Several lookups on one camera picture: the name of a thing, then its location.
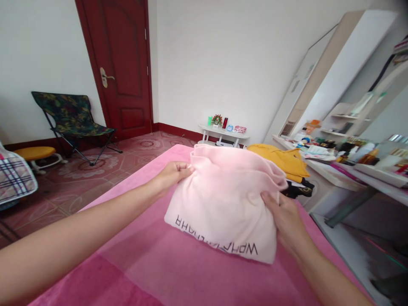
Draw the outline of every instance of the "hand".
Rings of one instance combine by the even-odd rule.
[[[189,166],[190,164],[185,161],[169,162],[152,180],[158,188],[159,196],[165,195],[170,187],[190,176],[194,172],[194,168]]]
[[[273,215],[278,228],[278,239],[289,253],[299,259],[305,252],[317,250],[292,199],[279,193],[277,203],[267,191],[261,192],[261,197]]]

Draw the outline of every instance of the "red wooden door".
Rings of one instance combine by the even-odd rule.
[[[126,139],[152,131],[144,0],[82,0],[110,127]],[[102,79],[101,68],[108,78]]]

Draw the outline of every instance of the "door handle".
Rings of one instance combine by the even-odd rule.
[[[107,76],[105,73],[105,69],[104,68],[100,68],[99,70],[101,72],[101,78],[102,78],[102,84],[103,87],[108,88],[108,80],[107,79],[115,79],[114,76]]]

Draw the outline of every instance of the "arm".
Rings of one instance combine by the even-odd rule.
[[[261,196],[273,215],[279,241],[294,256],[323,305],[372,306],[367,297],[315,246],[293,200],[280,195],[277,204],[268,192],[262,192]]]
[[[194,169],[171,162],[148,183],[0,250],[0,305],[26,304],[113,238]]]

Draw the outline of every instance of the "door frame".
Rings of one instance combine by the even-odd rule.
[[[105,118],[106,126],[111,128],[111,118],[109,116],[108,104],[103,93],[103,86],[101,82],[101,73],[99,71],[98,63],[96,62],[95,50],[92,44],[91,32],[89,31],[85,8],[83,1],[86,0],[75,0],[76,9],[78,11],[79,21],[81,23],[82,33],[84,34],[85,45],[88,51],[89,60],[91,62],[91,68],[93,72],[93,78],[95,80],[96,89],[98,90],[99,100],[101,101],[103,116]],[[149,10],[147,7],[147,0],[142,0],[144,7],[144,27],[146,29],[146,52],[147,52],[147,65],[149,67],[149,75],[147,77],[149,84],[149,108],[150,108],[150,132],[153,132],[153,98],[152,98],[152,71],[150,63],[150,36],[149,36]]]

